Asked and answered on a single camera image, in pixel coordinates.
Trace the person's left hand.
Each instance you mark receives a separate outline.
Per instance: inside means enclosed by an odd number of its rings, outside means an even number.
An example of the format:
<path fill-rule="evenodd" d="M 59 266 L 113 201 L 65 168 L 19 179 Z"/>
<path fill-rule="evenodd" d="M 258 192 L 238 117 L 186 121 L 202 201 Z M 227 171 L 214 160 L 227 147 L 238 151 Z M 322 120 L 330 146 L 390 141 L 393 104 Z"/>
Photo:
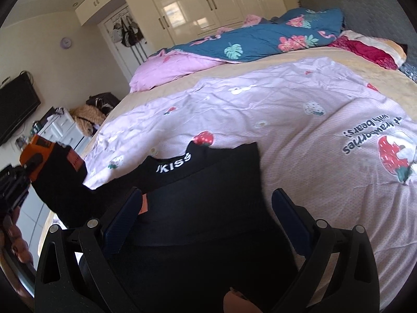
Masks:
<path fill-rule="evenodd" d="M 4 218 L 3 227 L 11 240 L 11 251 L 21 263 L 33 265 L 33 255 L 29 251 L 28 243 L 23 239 L 22 232 L 17 226 L 21 207 L 16 206 L 11 213 Z"/>

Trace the person's right hand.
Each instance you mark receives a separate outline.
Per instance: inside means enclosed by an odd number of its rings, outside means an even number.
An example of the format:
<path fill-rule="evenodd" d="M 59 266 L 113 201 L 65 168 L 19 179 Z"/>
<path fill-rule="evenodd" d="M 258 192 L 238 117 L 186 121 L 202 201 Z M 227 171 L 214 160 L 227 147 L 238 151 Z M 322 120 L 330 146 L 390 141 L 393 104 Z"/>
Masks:
<path fill-rule="evenodd" d="M 261 310 L 232 287 L 223 298 L 225 313 L 261 313 Z"/>

